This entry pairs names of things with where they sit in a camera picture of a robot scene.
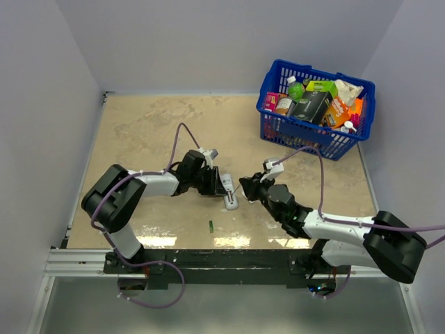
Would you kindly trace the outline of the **clear handled screwdriver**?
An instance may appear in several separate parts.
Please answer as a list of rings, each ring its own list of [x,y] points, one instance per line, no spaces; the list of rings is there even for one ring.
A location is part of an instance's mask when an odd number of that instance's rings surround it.
[[[239,184],[234,190],[233,190],[233,192],[232,192],[232,195],[235,195],[236,193],[242,193],[243,192],[243,189],[242,189],[242,187],[241,187],[241,184]]]

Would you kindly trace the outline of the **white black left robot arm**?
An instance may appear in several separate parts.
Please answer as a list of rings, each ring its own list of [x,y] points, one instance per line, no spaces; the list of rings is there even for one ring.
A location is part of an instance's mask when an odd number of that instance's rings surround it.
[[[189,150],[184,158],[165,171],[131,171],[113,164],[87,192],[81,208],[91,218],[93,228],[104,233],[118,251],[120,266],[129,273],[144,265],[143,246],[129,220],[143,196],[179,196],[190,188],[202,196],[226,196],[227,190],[213,160],[215,149]]]

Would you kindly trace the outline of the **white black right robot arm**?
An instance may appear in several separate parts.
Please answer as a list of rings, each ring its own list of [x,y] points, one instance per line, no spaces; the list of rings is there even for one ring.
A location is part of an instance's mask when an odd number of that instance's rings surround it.
[[[287,185],[268,180],[263,173],[239,182],[245,197],[260,202],[288,235],[315,240],[311,253],[298,262],[311,273],[359,266],[379,269],[400,283],[414,282],[426,241],[406,232],[406,225],[393,214],[380,211],[376,216],[344,218],[321,214],[297,203]]]

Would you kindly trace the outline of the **white remote control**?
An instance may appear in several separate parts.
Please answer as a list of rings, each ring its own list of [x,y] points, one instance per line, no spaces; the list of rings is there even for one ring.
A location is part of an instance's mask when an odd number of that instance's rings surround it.
[[[221,181],[226,190],[226,195],[223,197],[226,210],[233,211],[238,209],[238,200],[232,176],[230,174],[222,174]]]

